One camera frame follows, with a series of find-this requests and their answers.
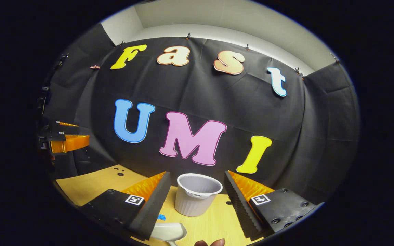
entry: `wooden table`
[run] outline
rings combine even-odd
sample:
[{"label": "wooden table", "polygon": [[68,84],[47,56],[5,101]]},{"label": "wooden table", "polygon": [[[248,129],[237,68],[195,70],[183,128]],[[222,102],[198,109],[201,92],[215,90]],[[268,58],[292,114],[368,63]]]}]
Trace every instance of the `wooden table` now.
[{"label": "wooden table", "polygon": [[[78,206],[83,206],[107,189],[124,190],[146,178],[128,168],[116,165],[93,173],[67,179],[57,179],[56,181],[72,202]],[[170,187],[160,211],[160,214],[165,215],[166,220],[158,219],[157,223],[182,223],[185,226],[188,234],[185,238],[176,241],[177,245],[193,246],[199,240],[205,240],[209,245],[221,238],[226,240],[226,246],[244,246],[252,243],[250,239],[244,237],[233,206],[226,204],[227,201],[230,201],[228,195],[217,195],[203,215],[188,217],[181,215],[174,208],[176,191],[177,187]],[[165,241],[154,238],[146,241],[133,239],[151,246],[169,245]]]}]

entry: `pink letter m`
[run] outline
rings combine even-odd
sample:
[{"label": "pink letter m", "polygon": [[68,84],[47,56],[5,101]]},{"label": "pink letter m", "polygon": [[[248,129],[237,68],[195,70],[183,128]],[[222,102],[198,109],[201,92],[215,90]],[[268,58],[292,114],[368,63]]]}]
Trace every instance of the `pink letter m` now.
[{"label": "pink letter m", "polygon": [[174,150],[175,143],[179,146],[179,151],[183,159],[198,147],[197,154],[191,159],[193,162],[213,166],[215,150],[223,132],[227,130],[224,123],[215,120],[208,120],[195,135],[191,132],[188,117],[180,112],[168,112],[166,118],[169,120],[167,138],[164,147],[159,152],[169,157],[177,156]]}]

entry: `letter u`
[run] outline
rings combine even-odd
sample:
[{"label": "letter u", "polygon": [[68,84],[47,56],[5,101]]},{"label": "letter u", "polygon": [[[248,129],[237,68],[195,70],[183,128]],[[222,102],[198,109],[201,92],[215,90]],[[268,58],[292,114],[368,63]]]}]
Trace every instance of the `letter u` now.
[{"label": "letter u", "polygon": [[132,108],[132,102],[127,100],[115,101],[116,112],[114,120],[115,133],[122,140],[129,143],[140,143],[147,135],[148,120],[150,114],[155,111],[155,106],[148,103],[138,103],[136,108],[139,110],[138,128],[134,133],[127,131],[127,113]]}]

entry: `white plastic cup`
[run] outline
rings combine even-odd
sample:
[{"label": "white plastic cup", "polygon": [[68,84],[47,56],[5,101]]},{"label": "white plastic cup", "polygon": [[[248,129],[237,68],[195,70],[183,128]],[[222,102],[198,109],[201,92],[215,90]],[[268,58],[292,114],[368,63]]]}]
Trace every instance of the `white plastic cup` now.
[{"label": "white plastic cup", "polygon": [[174,207],[182,215],[191,217],[204,214],[223,189],[217,179],[197,173],[180,175],[177,184]]}]

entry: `white spoon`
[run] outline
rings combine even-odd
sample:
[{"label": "white spoon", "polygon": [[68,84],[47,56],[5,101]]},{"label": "white spoon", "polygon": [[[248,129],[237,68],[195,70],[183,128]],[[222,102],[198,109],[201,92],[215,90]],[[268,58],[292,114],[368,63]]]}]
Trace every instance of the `white spoon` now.
[{"label": "white spoon", "polygon": [[184,238],[186,234],[186,228],[182,223],[156,223],[151,237],[167,241],[171,246],[177,246],[175,241]]}]

